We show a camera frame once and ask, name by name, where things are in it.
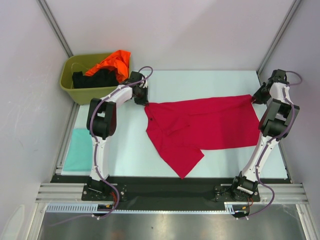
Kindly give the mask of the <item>magenta red t shirt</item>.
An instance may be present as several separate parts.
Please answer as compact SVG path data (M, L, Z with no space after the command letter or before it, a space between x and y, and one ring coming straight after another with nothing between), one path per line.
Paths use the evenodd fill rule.
M255 146L260 131L251 95L151 102L146 133L159 156L184 179L204 150Z

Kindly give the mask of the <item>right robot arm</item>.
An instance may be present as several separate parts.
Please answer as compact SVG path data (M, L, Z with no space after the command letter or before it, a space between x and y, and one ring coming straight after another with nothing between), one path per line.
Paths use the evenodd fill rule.
M253 154L229 190L236 202L245 201L258 192L258 185L263 184L260 179L263 166L274 147L288 136L300 112L300 107L290 98L290 87L294 84L288 81L288 73L293 71L274 70L252 97L254 104L267 104L267 109L258 125L260 135Z

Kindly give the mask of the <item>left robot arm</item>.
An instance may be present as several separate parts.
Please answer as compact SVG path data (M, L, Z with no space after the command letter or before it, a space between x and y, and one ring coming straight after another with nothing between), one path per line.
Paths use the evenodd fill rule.
M117 128L117 109L131 99L137 105L148 105L148 78L141 71L133 71L110 94L90 101L86 127L91 136L93 154L91 172L83 189L83 200L86 201L90 195L106 200L116 193L106 181L110 175L108 155L110 141Z

